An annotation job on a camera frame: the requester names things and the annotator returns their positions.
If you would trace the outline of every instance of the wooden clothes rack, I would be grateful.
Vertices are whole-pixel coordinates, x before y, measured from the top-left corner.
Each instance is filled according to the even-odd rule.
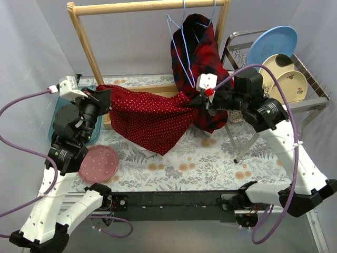
[[[215,30],[215,39],[219,47],[221,45],[224,29],[226,26],[230,2],[231,0],[185,0],[186,8],[210,7],[214,6],[214,4],[216,6],[221,6]],[[183,0],[162,0],[162,1],[146,1],[146,2],[100,4],[100,5],[85,5],[85,6],[76,6],[75,3],[73,2],[67,4],[68,13],[73,22],[74,28],[77,32],[77,36],[80,39],[82,48],[84,50],[86,58],[88,59],[89,65],[93,71],[93,74],[96,78],[98,85],[104,85],[104,81],[80,16],[155,11],[159,9],[182,9],[182,8],[184,8]],[[174,96],[177,93],[177,89],[174,84],[133,87],[130,88],[130,90],[151,92],[168,97]],[[104,117],[104,125],[106,128],[111,129],[108,114],[106,114]]]

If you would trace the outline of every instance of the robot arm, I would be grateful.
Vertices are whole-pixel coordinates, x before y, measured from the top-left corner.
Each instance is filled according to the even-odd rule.
[[[227,91],[211,91],[216,86],[212,74],[198,78],[197,89],[200,97],[192,101],[195,106],[206,107],[210,114],[219,110],[240,110],[244,120],[267,142],[285,168],[287,175],[293,177],[294,135],[289,116],[279,101],[264,96],[262,76],[254,68],[242,71],[234,78],[234,88]],[[299,165],[295,194],[288,213],[299,217],[319,205],[324,199],[337,191],[337,181],[328,180],[316,167],[306,150],[299,145]],[[249,182],[239,189],[235,196],[242,206],[252,203],[267,203],[285,206],[290,193],[290,185],[261,184]]]
[[[67,76],[58,88],[51,86],[52,93],[72,102],[60,108],[53,128],[52,146],[48,156],[58,168],[54,188],[33,206],[21,230],[13,232],[10,242],[19,247],[30,248],[33,253],[59,253],[64,250],[73,230],[94,210],[111,205],[109,187],[94,184],[86,188],[82,199],[59,215],[68,188],[77,176],[81,163],[88,152],[89,142],[97,117],[111,109],[111,91],[77,89],[74,77]],[[46,161],[44,176],[38,196],[43,196],[54,179],[52,165]]]

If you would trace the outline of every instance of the gray wall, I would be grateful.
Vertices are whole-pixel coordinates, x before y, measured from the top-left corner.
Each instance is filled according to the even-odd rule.
[[[46,89],[73,74],[68,60],[34,0],[0,1],[0,107],[20,96]],[[48,152],[48,129],[57,95],[16,104],[1,117],[0,133],[10,141]],[[36,196],[44,160],[0,143],[0,213]],[[32,207],[0,219],[0,233],[24,224]],[[21,252],[0,238],[1,253]]]
[[[68,0],[36,0],[76,73],[93,75],[66,10]],[[77,0],[77,5],[131,0]],[[301,0],[232,0],[224,41],[229,34],[289,23]],[[212,7],[188,9],[186,14],[211,17]],[[102,75],[172,73],[166,14],[180,22],[183,10],[83,16]]]
[[[304,133],[305,147],[312,160],[330,179],[337,179],[337,84],[336,84],[336,0],[302,1],[290,25],[299,34],[296,49],[300,59],[312,70],[326,91],[332,92],[331,102],[325,111],[310,124]],[[330,252],[337,252],[337,195],[318,207],[318,217]]]

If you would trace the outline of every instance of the pink plate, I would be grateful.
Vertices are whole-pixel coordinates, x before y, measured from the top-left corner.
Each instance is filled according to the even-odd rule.
[[[106,182],[116,173],[118,163],[116,151],[109,146],[96,145],[89,148],[78,174],[86,183]]]

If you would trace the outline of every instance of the plaid shirt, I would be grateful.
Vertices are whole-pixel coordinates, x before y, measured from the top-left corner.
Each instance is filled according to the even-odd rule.
[[[213,25],[210,24],[209,27],[204,27],[200,24],[196,24],[196,22],[208,25],[210,20],[203,15],[193,14],[188,16],[183,24],[183,32],[195,83],[201,74],[209,73],[217,75],[218,81],[222,81],[228,77],[229,74],[227,70],[222,67],[217,49],[217,42],[215,41]],[[176,44],[179,57],[189,74],[190,80],[192,80],[191,73],[188,70],[187,53],[180,29],[173,34],[173,39]],[[192,100],[199,95],[199,92],[195,88],[191,87],[189,80],[178,60],[177,53],[172,42],[171,56],[174,81],[177,89],[184,92],[184,94]],[[225,87],[222,86],[219,90],[225,90]],[[193,123],[197,128],[213,133],[214,130],[220,129],[226,125],[227,118],[227,111],[221,111],[218,112],[216,116],[211,116],[206,109],[201,109],[199,110],[199,113]]]

